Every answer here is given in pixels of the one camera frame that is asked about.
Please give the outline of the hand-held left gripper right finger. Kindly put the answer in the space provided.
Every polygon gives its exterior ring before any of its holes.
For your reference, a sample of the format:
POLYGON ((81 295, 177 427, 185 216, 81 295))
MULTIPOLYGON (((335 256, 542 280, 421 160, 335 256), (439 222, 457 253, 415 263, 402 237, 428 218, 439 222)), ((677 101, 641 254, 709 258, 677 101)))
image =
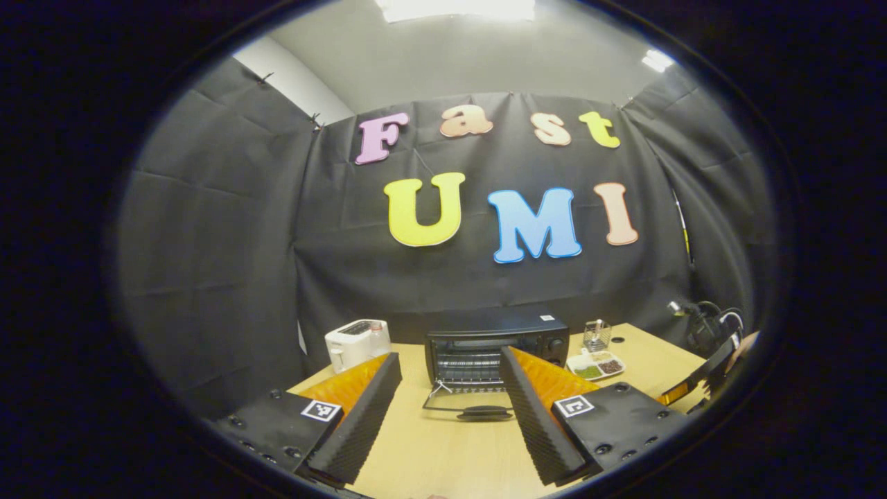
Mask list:
POLYGON ((599 387, 514 347, 502 348, 498 370, 545 485, 566 485, 639 460, 694 419, 629 383, 599 387))

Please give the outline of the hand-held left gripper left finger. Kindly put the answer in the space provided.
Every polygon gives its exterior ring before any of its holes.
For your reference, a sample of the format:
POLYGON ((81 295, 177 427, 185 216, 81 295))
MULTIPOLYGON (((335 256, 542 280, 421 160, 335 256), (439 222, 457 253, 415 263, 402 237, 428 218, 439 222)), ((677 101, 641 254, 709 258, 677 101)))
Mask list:
POLYGON ((215 420, 215 429, 257 457, 327 486, 352 485, 402 381, 384 353, 298 394, 280 392, 215 420))

